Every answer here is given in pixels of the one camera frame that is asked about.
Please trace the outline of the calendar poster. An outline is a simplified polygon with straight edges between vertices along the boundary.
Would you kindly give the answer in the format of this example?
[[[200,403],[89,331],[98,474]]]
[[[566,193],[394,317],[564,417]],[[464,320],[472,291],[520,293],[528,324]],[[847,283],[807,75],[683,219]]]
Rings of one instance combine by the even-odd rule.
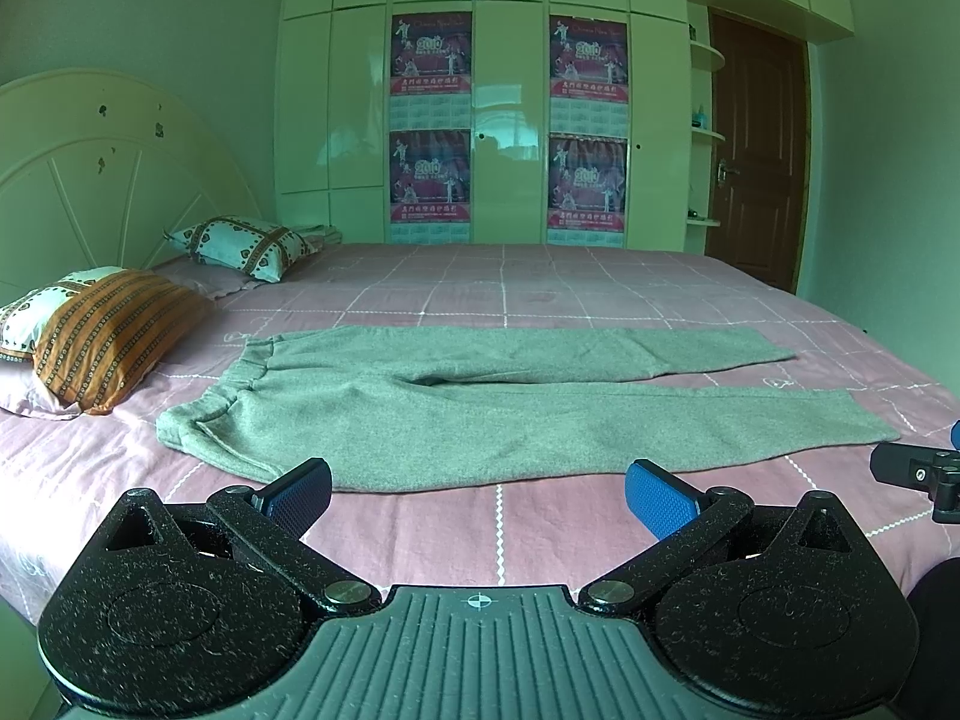
[[[550,18],[550,96],[628,103],[628,29],[620,21]]]
[[[623,234],[625,140],[551,135],[548,156],[548,231]]]
[[[470,132],[409,130],[389,137],[394,224],[470,221]]]
[[[392,96],[470,93],[470,11],[394,15],[389,70]]]

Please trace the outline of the grey knit pants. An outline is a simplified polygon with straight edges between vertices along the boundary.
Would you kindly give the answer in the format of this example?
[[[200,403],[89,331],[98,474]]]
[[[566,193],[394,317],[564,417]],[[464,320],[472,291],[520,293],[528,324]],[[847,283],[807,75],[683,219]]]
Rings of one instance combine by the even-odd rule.
[[[350,493],[671,472],[869,445],[893,429],[843,390],[683,388],[779,362],[752,328],[338,328],[252,338],[156,421],[169,449],[270,483],[309,458]]]

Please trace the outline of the lower right calendar poster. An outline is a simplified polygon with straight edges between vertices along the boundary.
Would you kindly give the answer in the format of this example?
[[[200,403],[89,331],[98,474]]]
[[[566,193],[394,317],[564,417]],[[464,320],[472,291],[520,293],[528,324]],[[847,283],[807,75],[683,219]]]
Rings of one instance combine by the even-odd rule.
[[[548,156],[548,231],[623,234],[625,140],[551,135]]]

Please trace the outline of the upper left calendar poster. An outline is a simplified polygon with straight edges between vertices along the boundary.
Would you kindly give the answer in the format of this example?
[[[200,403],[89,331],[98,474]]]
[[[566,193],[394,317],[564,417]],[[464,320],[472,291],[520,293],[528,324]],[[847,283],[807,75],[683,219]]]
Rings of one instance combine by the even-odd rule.
[[[389,70],[392,96],[470,93],[470,11],[394,15]]]

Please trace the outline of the white patterned far pillow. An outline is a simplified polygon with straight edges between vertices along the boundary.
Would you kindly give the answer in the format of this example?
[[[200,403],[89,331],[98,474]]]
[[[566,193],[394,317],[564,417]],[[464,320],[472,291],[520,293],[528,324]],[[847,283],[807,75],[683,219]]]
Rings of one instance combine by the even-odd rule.
[[[319,249],[299,232],[244,216],[213,216],[164,238],[205,265],[240,271],[252,280],[279,283],[286,271]]]

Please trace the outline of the white patterned pillow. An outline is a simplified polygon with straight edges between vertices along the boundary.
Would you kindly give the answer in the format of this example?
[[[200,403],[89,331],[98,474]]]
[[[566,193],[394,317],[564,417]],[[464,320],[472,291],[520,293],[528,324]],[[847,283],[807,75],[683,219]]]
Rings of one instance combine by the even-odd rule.
[[[121,271],[120,266],[72,271],[44,288],[31,289],[21,298],[3,305],[0,358],[8,362],[32,361],[36,344],[53,312],[83,289]]]
[[[164,238],[205,265],[240,271],[252,280],[279,283],[286,271],[319,249],[299,232],[244,216],[213,216]]]

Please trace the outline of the dark brown wooden door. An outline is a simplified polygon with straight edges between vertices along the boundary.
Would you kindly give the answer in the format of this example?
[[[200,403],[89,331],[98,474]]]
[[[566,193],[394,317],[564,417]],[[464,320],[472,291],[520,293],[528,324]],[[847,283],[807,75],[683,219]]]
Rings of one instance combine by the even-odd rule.
[[[716,148],[704,252],[792,293],[804,242],[809,177],[807,46],[742,16],[709,13],[724,55],[713,75]]]

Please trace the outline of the pink pillow under orange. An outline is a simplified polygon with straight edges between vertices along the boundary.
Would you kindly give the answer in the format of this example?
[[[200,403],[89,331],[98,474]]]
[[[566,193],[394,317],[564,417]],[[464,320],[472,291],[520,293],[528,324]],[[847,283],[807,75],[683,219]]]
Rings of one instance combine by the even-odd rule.
[[[27,362],[0,362],[0,408],[13,416],[50,421],[67,421],[82,414],[76,403],[60,401]]]

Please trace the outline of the upper right calendar poster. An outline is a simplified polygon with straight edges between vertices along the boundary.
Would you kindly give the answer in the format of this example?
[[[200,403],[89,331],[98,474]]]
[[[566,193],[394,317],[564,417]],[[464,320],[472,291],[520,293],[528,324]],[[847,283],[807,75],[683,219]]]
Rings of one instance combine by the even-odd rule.
[[[550,18],[550,96],[628,103],[628,29],[620,21]]]

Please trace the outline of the orange striped pillow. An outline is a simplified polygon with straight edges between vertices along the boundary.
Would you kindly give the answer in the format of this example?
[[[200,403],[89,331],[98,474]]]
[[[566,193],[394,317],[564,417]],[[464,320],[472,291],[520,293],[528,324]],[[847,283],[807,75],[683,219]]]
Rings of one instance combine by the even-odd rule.
[[[34,374],[67,405],[107,415],[213,309],[151,271],[117,271],[55,309],[34,348]]]

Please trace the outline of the white patterned near pillow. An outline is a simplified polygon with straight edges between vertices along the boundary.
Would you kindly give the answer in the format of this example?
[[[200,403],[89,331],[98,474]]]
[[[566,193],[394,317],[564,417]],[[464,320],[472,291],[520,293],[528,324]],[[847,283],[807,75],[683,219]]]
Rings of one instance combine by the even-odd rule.
[[[72,271],[44,288],[31,289],[21,298],[3,305],[0,358],[8,362],[32,361],[36,344],[53,312],[83,289],[121,271],[120,266]]]

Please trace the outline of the lower left calendar poster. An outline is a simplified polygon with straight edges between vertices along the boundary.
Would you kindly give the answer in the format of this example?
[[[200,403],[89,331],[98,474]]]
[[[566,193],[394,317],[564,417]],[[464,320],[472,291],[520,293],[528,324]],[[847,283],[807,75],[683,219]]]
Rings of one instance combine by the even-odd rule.
[[[409,130],[389,137],[394,224],[470,221],[470,132]]]

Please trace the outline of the cream corner shelf unit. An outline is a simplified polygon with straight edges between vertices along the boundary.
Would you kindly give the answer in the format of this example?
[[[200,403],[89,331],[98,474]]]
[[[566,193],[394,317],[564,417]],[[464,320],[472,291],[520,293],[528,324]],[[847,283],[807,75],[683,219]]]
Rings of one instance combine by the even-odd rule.
[[[690,34],[690,82],[692,82],[692,151],[688,179],[688,211],[686,229],[706,232],[719,223],[711,218],[711,195],[715,185],[716,153],[726,143],[715,115],[715,80],[726,67],[726,57],[715,46],[711,31],[711,13],[706,5],[690,2],[688,34]]]

